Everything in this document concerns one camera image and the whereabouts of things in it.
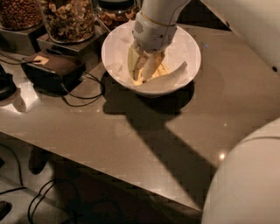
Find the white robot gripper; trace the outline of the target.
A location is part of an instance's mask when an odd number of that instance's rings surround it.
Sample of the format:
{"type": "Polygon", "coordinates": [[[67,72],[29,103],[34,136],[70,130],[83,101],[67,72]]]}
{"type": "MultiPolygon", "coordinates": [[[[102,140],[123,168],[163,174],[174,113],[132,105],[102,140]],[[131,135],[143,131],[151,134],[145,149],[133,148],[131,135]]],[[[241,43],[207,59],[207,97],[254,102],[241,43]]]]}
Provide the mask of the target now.
{"type": "Polygon", "coordinates": [[[141,10],[136,14],[132,34],[143,51],[134,45],[128,51],[128,69],[134,81],[142,68],[142,82],[149,80],[157,71],[165,58],[162,51],[171,44],[176,33],[176,22],[174,12],[148,14],[141,10]]]}

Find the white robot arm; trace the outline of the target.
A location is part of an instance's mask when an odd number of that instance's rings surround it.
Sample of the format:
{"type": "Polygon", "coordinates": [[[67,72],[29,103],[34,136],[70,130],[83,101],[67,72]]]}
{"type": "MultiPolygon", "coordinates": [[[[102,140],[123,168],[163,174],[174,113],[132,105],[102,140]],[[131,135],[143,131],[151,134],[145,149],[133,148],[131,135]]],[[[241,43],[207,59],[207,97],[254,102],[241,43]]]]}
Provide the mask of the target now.
{"type": "MultiPolygon", "coordinates": [[[[179,13],[191,0],[143,0],[133,51],[171,44],[179,13]]],[[[200,0],[275,72],[280,71],[280,0],[200,0]]],[[[280,224],[280,141],[275,120],[240,141],[215,173],[201,224],[280,224]]]]}

